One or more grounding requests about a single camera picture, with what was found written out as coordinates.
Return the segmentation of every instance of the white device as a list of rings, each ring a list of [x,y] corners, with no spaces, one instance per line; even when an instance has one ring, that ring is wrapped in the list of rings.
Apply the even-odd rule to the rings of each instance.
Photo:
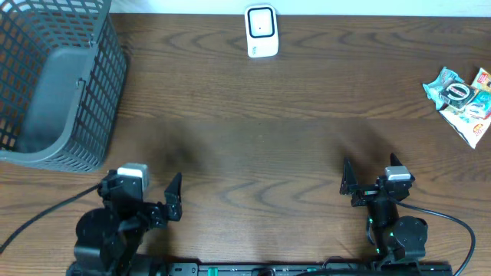
[[[251,58],[271,57],[278,53],[276,11],[271,5],[255,5],[245,10],[247,54]]]

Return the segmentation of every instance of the gray plastic basket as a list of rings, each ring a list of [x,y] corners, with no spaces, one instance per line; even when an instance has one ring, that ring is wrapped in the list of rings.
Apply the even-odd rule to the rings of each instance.
[[[0,3],[0,159],[98,169],[127,69],[110,0]]]

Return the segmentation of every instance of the green component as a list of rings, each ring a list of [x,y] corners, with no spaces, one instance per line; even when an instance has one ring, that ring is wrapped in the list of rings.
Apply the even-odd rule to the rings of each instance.
[[[208,276],[218,276],[218,268],[208,268]]]

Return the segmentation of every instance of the wooden table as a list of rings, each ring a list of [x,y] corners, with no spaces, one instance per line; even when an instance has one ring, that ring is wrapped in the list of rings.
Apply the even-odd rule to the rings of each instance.
[[[147,199],[183,172],[181,222],[152,231],[139,252],[217,261],[323,261],[373,255],[367,211],[338,193],[350,156],[363,182],[395,152],[416,176],[406,202],[474,228],[465,275],[491,270],[491,134],[472,150],[438,115],[421,83],[442,66],[470,82],[491,68],[489,19],[280,16],[277,56],[250,59],[242,16],[112,15],[131,55],[104,168],[90,174],[0,164],[0,240],[43,209],[125,162],[151,171]],[[64,275],[75,225],[96,193],[25,230],[1,275]],[[426,260],[455,271],[466,230],[429,223]]]

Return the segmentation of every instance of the white wall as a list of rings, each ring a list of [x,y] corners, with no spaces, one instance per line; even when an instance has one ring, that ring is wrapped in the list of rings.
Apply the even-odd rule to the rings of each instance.
[[[281,15],[491,16],[491,0],[113,0],[111,12],[239,15],[264,3]]]

